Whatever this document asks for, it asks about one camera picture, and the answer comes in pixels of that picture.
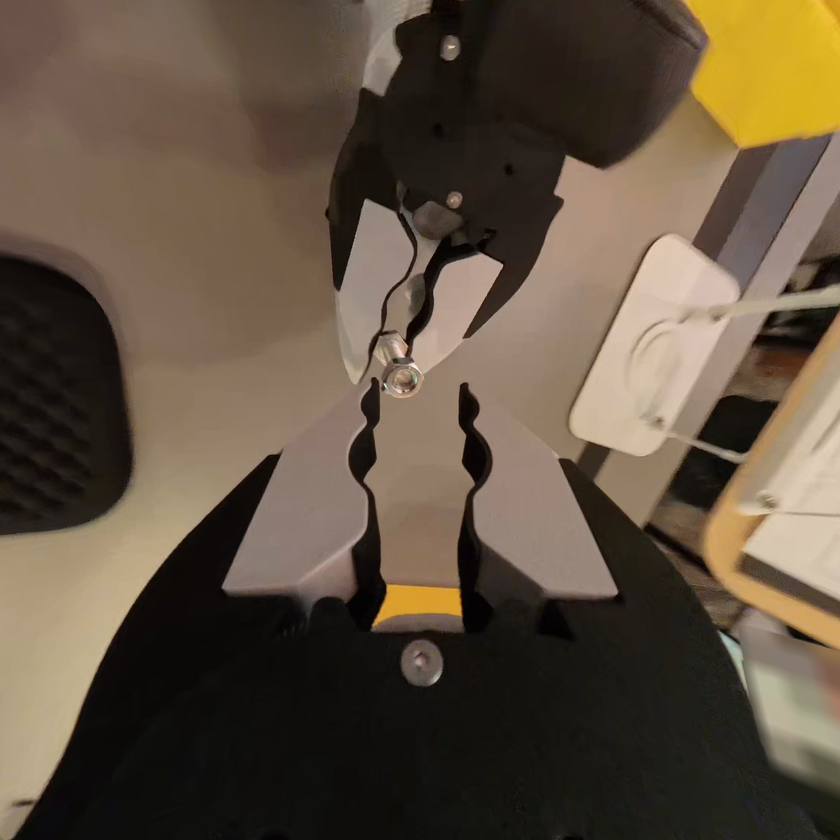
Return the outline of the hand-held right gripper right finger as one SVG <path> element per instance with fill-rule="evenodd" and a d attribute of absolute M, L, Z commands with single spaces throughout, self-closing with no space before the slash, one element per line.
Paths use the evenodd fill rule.
<path fill-rule="evenodd" d="M 458 536 L 464 628 L 484 631 L 503 606 L 536 632 L 565 634 L 560 604 L 620 597 L 560 457 L 469 383 L 458 389 L 462 465 L 473 481 Z"/>

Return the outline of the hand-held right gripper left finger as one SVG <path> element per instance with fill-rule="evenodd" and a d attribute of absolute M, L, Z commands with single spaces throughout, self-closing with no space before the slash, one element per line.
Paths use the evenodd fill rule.
<path fill-rule="evenodd" d="M 286 445 L 224 579 L 228 595 L 344 603 L 370 629 L 385 599 L 375 499 L 381 388 L 372 379 Z"/>

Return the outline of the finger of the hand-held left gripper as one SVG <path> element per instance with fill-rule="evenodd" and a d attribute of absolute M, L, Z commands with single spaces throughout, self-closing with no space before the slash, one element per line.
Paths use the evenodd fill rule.
<path fill-rule="evenodd" d="M 420 372 L 429 375 L 465 340 L 502 268 L 472 245 L 417 244 L 403 336 Z"/>
<path fill-rule="evenodd" d="M 361 383 L 369 368 L 386 301 L 409 277 L 416 256 L 416 238 L 404 216 L 366 198 L 340 289 L 334 293 L 339 349 L 353 385 Z"/>

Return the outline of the silver hex nut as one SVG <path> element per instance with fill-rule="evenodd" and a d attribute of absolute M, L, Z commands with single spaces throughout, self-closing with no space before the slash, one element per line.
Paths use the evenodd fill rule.
<path fill-rule="evenodd" d="M 416 395 L 424 383 L 424 373 L 411 360 L 394 360 L 381 373 L 383 392 L 394 398 Z"/>

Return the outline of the printed instruction sheet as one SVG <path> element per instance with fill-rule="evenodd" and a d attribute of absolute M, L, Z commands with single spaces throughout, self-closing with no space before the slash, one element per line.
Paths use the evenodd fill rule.
<path fill-rule="evenodd" d="M 798 419 L 745 511 L 764 517 L 745 545 L 751 560 L 838 600 L 838 385 Z"/>

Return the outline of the black padded wrist rest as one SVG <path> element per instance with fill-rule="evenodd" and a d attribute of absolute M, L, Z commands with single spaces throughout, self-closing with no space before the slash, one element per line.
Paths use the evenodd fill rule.
<path fill-rule="evenodd" d="M 117 338 L 99 301 L 42 262 L 1 258 L 1 534 L 95 521 L 133 472 Z"/>

